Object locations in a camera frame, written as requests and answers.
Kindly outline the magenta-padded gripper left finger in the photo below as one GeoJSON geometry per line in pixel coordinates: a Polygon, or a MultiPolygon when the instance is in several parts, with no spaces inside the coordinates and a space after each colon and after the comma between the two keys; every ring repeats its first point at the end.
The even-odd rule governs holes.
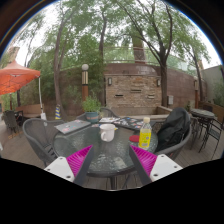
{"type": "Polygon", "coordinates": [[[68,157],[59,156],[45,171],[82,186],[93,155],[94,148],[89,145],[68,157]]]}

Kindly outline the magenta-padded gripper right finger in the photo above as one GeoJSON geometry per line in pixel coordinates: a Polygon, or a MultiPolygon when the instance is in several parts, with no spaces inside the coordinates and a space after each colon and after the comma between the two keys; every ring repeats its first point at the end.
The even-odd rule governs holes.
{"type": "Polygon", "coordinates": [[[182,169],[165,154],[155,155],[137,146],[130,146],[129,155],[143,185],[166,177],[182,169]]]}

